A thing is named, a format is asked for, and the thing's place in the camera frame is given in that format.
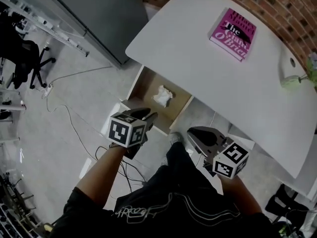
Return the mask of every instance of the concrete floor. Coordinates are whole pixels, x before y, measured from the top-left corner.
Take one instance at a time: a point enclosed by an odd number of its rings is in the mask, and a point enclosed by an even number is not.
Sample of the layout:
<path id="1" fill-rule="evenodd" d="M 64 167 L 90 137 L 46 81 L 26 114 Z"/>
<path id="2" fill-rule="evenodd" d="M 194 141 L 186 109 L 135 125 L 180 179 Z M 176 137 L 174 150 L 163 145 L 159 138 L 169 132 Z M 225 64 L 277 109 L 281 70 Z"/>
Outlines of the concrete floor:
<path id="1" fill-rule="evenodd" d="M 35 41 L 40 49 L 50 42 L 51 50 L 46 57 L 57 59 L 55 64 L 48 64 L 41 72 L 47 83 L 52 80 L 92 68 L 109 66 L 109 62 L 91 53 L 87 58 L 78 51 L 50 39 L 44 32 L 30 33 L 27 39 Z M 29 200 L 30 207 L 36 207 L 35 213 L 44 222 L 53 222 L 62 214 L 63 207 L 78 180 L 83 175 L 85 167 L 96 162 L 80 143 L 73 130 L 66 105 L 69 108 L 74 127 L 87 148 L 94 157 L 98 146 L 108 147 L 109 142 L 101 132 L 105 128 L 108 116 L 124 100 L 135 79 L 140 65 L 133 62 L 126 69 L 106 68 L 88 72 L 73 77 L 63 78 L 54 82 L 53 90 L 48 99 L 42 99 L 43 91 L 29 89 L 29 82 L 24 83 L 19 91 L 27 110 L 14 112 L 13 124 L 1 124 L 3 138 L 18 135 L 20 141 L 6 143 L 0 149 L 0 169 L 10 171 L 12 181 L 22 178 L 20 189 L 26 195 L 34 194 Z M 4 80 L 14 71 L 14 64 L 5 62 Z M 6 94 L 19 102 L 18 95 Z M 191 126 L 210 126 L 214 111 L 200 101 L 194 99 L 188 109 L 181 115 L 175 130 L 185 135 Z M 221 127 L 221 118 L 215 116 L 212 127 Z M 133 161 L 149 179 L 160 166 L 165 153 L 169 149 L 167 137 L 156 130 L 148 134 L 149 141 L 141 148 Z M 186 148 L 196 164 L 199 155 L 186 142 Z M 104 151 L 100 149 L 97 156 Z M 197 168 L 201 170 L 221 193 L 217 177 L 212 178 L 202 168 L 201 158 Z M 269 158 L 257 152 L 251 153 L 249 163 L 240 177 L 251 193 L 264 208 L 268 199 L 276 192 L 280 183 L 270 174 Z M 133 179 L 142 179 L 132 168 L 128 167 L 128 175 Z M 131 182 L 132 189 L 140 188 L 140 182 Z M 115 179 L 106 209 L 113 209 L 116 198 L 129 193 L 126 179 L 120 174 Z"/>

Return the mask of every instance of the pink book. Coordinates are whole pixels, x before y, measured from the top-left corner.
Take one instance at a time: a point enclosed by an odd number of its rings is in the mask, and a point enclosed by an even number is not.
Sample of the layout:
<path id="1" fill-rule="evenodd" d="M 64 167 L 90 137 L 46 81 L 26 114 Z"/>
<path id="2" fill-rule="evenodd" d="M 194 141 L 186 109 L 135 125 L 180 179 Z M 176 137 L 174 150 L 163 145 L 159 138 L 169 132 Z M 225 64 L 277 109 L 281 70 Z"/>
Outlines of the pink book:
<path id="1" fill-rule="evenodd" d="M 210 40 L 242 61 L 250 49 L 256 29 L 254 24 L 229 8 Z"/>

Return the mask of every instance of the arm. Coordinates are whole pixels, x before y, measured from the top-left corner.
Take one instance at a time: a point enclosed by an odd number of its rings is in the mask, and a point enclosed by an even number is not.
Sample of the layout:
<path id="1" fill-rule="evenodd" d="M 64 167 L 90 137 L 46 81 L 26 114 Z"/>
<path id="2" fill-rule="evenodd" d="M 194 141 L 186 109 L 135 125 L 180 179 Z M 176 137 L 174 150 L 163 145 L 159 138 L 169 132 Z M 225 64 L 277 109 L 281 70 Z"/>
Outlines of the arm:
<path id="1" fill-rule="evenodd" d="M 126 148 L 113 144 L 76 185 L 97 205 L 104 207 Z"/>
<path id="2" fill-rule="evenodd" d="M 229 197 L 241 213 L 252 215 L 262 212 L 261 207 L 238 176 L 232 180 L 222 176 L 219 176 L 219 178 L 222 184 L 223 195 Z"/>

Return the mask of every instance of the table drawer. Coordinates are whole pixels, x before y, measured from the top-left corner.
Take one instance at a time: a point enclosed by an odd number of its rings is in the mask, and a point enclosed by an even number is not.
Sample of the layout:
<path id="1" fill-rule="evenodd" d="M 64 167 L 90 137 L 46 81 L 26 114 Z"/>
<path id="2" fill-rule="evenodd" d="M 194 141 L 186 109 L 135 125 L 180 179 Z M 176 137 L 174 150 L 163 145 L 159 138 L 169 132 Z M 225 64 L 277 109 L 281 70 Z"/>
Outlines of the table drawer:
<path id="1" fill-rule="evenodd" d="M 152 97 L 158 94 L 159 86 L 163 85 L 173 93 L 166 108 L 156 103 Z M 193 96 L 182 88 L 158 75 L 149 68 L 142 66 L 130 91 L 127 99 L 121 102 L 126 109 L 151 108 L 151 112 L 158 113 L 158 119 L 154 128 L 168 135 L 177 121 L 180 114 L 188 107 Z"/>

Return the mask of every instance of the black chair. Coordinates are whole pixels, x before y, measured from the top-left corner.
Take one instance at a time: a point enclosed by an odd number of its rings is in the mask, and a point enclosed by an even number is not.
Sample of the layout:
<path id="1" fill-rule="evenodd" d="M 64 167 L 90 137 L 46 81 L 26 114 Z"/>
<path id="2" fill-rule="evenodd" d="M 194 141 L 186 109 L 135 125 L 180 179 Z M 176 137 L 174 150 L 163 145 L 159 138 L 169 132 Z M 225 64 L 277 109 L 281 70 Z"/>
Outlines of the black chair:
<path id="1" fill-rule="evenodd" d="M 15 64 L 15 71 L 12 74 L 7 88 L 13 82 L 14 88 L 18 89 L 23 82 L 28 80 L 28 75 L 33 70 L 30 88 L 34 89 L 34 79 L 37 76 L 40 85 L 47 87 L 42 82 L 40 75 L 41 67 L 48 62 L 56 62 L 55 58 L 49 58 L 41 62 L 44 51 L 49 48 L 45 47 L 41 54 L 39 46 L 33 41 L 24 41 L 12 26 L 12 21 L 8 16 L 0 16 L 0 57 L 10 60 Z"/>

